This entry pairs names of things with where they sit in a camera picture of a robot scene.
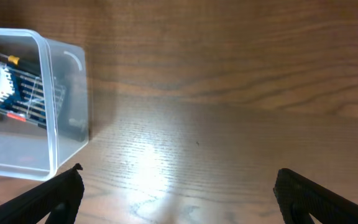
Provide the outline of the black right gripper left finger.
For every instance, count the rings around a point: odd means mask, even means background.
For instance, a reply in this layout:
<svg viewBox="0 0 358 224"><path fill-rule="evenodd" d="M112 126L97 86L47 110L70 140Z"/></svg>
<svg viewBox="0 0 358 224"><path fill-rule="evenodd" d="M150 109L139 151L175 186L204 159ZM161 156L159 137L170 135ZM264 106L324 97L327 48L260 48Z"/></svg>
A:
<svg viewBox="0 0 358 224"><path fill-rule="evenodd" d="M85 186L79 174L82 166L55 176L20 196L0 205L0 224L46 223L73 224L83 198Z"/></svg>

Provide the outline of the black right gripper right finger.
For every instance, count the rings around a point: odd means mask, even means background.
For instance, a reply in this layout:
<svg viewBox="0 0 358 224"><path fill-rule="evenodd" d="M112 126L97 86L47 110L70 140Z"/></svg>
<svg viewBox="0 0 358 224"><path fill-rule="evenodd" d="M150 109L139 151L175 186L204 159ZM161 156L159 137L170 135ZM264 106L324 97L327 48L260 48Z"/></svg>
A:
<svg viewBox="0 0 358 224"><path fill-rule="evenodd" d="M358 223L358 205L302 175L282 168L273 188L285 223Z"/></svg>

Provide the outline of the blue precision screwdriver set case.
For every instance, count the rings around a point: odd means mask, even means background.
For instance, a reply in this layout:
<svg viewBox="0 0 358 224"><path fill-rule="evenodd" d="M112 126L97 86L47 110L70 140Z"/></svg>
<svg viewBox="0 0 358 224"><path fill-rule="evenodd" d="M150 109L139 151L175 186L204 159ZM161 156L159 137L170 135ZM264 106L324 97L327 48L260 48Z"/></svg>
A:
<svg viewBox="0 0 358 224"><path fill-rule="evenodd" d="M42 78L0 62L0 110L47 124Z"/></svg>

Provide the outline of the black yellow screwdriver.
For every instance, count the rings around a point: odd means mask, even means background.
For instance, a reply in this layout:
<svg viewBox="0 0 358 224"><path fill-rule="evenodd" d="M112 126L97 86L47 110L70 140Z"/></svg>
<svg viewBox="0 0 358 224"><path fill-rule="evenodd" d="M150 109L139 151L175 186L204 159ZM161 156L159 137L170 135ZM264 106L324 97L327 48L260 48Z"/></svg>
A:
<svg viewBox="0 0 358 224"><path fill-rule="evenodd" d="M40 77L41 76L41 69L40 65L30 62L28 60L24 60L20 57L16 57L14 55L5 55L0 53L0 57L6 59L8 63L15 66L19 70L25 71L27 73L31 73L35 76Z"/></svg>

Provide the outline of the claw hammer orange handle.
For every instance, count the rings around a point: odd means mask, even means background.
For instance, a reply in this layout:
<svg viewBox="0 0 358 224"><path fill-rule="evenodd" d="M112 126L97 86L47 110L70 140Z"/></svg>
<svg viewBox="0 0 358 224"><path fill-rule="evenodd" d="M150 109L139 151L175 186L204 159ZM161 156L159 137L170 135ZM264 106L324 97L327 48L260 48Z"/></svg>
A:
<svg viewBox="0 0 358 224"><path fill-rule="evenodd" d="M47 129L45 124L26 118L23 114L11 113L4 110L0 110L0 123L2 122L3 118L10 118L24 123L33 124L42 129Z"/></svg>

